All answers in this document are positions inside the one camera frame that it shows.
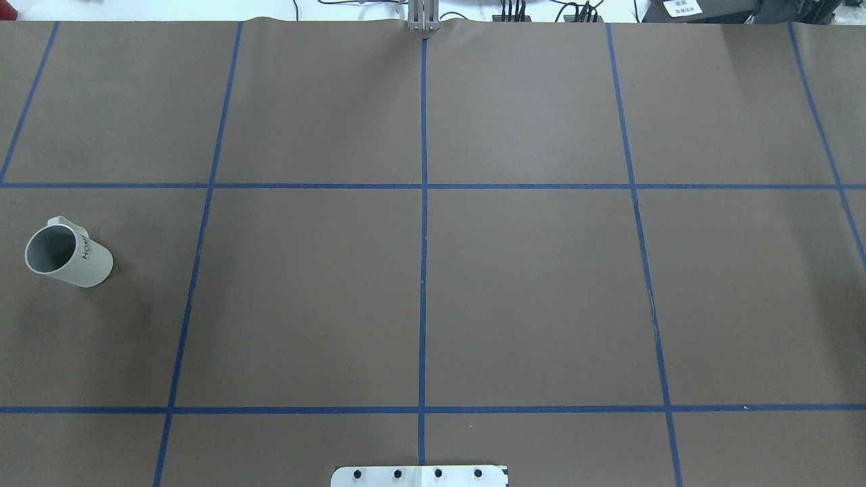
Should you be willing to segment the white mug with HOME text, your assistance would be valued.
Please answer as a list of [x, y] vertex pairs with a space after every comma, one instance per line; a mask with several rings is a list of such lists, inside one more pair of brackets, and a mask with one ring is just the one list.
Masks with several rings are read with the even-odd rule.
[[114, 257], [89, 232], [64, 216], [49, 219], [28, 241], [24, 261], [36, 274], [83, 289], [105, 281]]

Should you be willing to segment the black box with label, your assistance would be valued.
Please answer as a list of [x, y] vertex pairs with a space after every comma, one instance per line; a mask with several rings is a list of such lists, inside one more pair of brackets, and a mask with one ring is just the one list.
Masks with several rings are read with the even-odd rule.
[[797, 16], [792, 1], [652, 1], [643, 24], [778, 24]]

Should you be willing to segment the aluminium frame post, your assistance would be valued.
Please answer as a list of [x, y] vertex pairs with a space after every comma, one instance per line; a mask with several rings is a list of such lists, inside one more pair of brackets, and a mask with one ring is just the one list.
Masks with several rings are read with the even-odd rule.
[[439, 4], [439, 0], [405, 1], [408, 30], [414, 32], [439, 30], [441, 25]]

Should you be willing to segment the white metal base plate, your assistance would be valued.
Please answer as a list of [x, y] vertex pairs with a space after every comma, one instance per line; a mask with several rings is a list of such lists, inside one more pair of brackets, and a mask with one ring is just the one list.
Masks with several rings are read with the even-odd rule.
[[508, 486], [506, 466], [391, 465], [335, 469], [331, 486]]

